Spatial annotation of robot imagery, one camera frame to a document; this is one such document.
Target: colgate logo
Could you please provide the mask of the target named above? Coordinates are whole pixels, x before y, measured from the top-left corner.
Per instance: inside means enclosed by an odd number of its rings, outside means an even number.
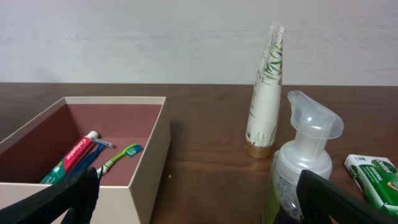
[[[79,149],[81,148],[81,146],[82,146],[84,143],[86,143],[86,139],[82,139],[82,140],[77,144],[77,146],[73,147],[72,151],[70,151],[69,154],[66,156],[66,159],[69,160],[69,159],[74,155],[74,153],[75,153],[77,150],[79,150]]]

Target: colgate toothpaste tube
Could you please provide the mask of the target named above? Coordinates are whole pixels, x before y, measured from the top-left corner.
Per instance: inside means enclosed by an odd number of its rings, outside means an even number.
[[[44,177],[41,184],[56,184],[62,180],[81,158],[94,146],[94,141],[90,138],[97,138],[96,131],[90,131],[79,143],[73,147],[68,154],[51,170],[51,172]]]

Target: foam pump bottle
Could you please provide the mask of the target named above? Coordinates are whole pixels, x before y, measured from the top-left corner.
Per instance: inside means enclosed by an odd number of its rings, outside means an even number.
[[[329,179],[332,163],[325,151],[328,139],[339,137],[343,120],[333,111],[301,91],[287,95],[292,107],[290,122],[297,130],[293,141],[284,144],[274,155],[268,183],[263,223],[301,223],[296,195],[301,171],[308,169]]]

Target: beige box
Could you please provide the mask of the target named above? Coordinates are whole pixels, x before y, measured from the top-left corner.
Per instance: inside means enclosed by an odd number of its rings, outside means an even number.
[[[170,144],[165,107],[165,97],[58,100],[0,142],[0,208],[48,187],[38,183],[84,135],[97,131],[116,148],[106,148],[91,166],[101,167],[134,143],[144,150],[123,157],[102,178],[91,222],[149,223]]]

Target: toothbrush handle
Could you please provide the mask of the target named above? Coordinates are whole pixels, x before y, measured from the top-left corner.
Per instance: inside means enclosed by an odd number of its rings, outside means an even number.
[[[125,153],[124,153],[124,151],[123,151],[123,152],[119,153],[117,156],[113,157],[113,158],[112,158],[110,161],[108,161],[108,162],[112,162],[112,163],[114,164],[116,161],[120,160],[120,158],[122,158],[124,155],[125,155]]]
[[[108,161],[108,162],[106,162],[106,164],[104,164],[104,165],[102,165],[102,175],[105,175],[106,173],[107,173],[107,171],[112,167],[112,165],[113,165],[113,162],[112,162],[112,160],[110,160],[110,161]],[[98,177],[100,177],[100,174],[101,174],[101,168],[98,168],[97,169],[97,175],[98,175]]]
[[[94,160],[99,156],[99,154],[103,151],[104,146],[99,145],[98,149],[92,153],[90,153],[88,156],[86,156],[69,174],[68,176],[72,176],[79,171],[83,170],[84,168],[90,166]]]

